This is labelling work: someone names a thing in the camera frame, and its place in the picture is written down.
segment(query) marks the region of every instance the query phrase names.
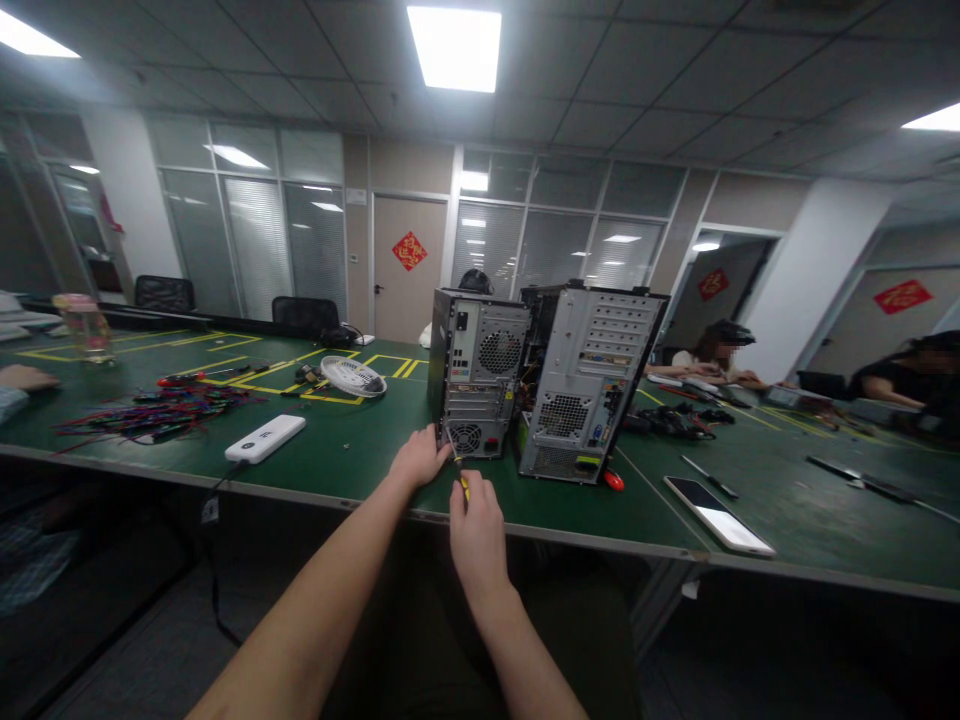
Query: plastic bottle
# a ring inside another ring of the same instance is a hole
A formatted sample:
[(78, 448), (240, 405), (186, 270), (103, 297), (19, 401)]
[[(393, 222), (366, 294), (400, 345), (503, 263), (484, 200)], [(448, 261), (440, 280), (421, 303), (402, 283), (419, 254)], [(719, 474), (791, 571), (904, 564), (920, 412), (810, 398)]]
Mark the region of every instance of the plastic bottle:
[(64, 293), (53, 297), (77, 355), (84, 362), (103, 363), (114, 359), (110, 343), (110, 326), (89, 295)]

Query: glass wall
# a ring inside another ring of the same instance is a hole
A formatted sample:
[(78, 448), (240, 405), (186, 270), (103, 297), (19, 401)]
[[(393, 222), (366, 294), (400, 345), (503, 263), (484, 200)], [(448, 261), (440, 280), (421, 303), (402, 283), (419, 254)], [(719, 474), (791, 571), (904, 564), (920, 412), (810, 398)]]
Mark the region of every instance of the glass wall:
[(273, 298), (295, 295), (333, 300), (347, 319), (340, 135), (193, 117), (149, 125), (198, 310), (271, 320)]
[(451, 283), (479, 268), (501, 299), (577, 277), (623, 290), (646, 285), (685, 172), (466, 149)]

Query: ceiling light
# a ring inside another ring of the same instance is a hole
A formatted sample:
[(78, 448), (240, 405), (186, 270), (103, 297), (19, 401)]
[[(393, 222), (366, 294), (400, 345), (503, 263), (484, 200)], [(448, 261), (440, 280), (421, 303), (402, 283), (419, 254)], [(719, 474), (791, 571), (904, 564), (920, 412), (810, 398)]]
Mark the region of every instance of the ceiling light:
[(24, 55), (80, 57), (70, 48), (65, 48), (56, 40), (51, 40), (43, 33), (34, 30), (25, 22), (17, 20), (13, 15), (8, 15), (2, 10), (0, 10), (0, 42), (9, 45), (14, 50), (19, 50)]
[(497, 89), (500, 13), (408, 7), (407, 17), (427, 87)]
[(460, 187), (464, 190), (479, 190), (486, 192), (490, 186), (490, 176), (474, 170), (464, 170), (460, 173)]
[(949, 130), (960, 132), (960, 103), (938, 110), (930, 115), (924, 115), (903, 127), (910, 130)]
[(204, 145), (204, 147), (207, 148), (207, 150), (213, 150), (217, 155), (227, 162), (232, 162), (234, 165), (262, 168), (264, 170), (270, 169), (255, 157), (247, 155), (243, 150), (235, 148), (233, 145)]

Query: computer case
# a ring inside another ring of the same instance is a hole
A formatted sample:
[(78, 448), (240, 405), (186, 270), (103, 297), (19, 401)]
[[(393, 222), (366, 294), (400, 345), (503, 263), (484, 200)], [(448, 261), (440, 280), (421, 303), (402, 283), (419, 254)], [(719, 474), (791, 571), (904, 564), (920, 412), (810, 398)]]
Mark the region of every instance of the computer case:
[(599, 481), (669, 299), (576, 280), (521, 291), (532, 316), (513, 433), (521, 475)]
[(521, 303), (434, 292), (427, 399), (438, 440), (449, 438), (460, 457), (503, 456), (529, 327)]

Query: red decoration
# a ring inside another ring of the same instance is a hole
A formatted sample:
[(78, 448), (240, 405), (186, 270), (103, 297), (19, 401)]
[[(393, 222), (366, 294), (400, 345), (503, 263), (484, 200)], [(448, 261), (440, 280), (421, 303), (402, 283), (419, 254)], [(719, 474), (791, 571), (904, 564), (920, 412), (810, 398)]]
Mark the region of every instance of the red decoration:
[(407, 272), (413, 270), (427, 256), (427, 251), (412, 232), (403, 236), (403, 240), (393, 246), (393, 254)]
[(933, 295), (927, 292), (919, 281), (907, 280), (905, 283), (894, 285), (889, 290), (884, 290), (879, 295), (874, 295), (873, 300), (887, 315), (895, 315), (914, 305), (933, 300)]
[(730, 281), (727, 280), (727, 275), (723, 272), (723, 268), (717, 268), (697, 285), (697, 289), (700, 290), (700, 297), (703, 298), (704, 302), (714, 295), (722, 293), (728, 287), (730, 287)]

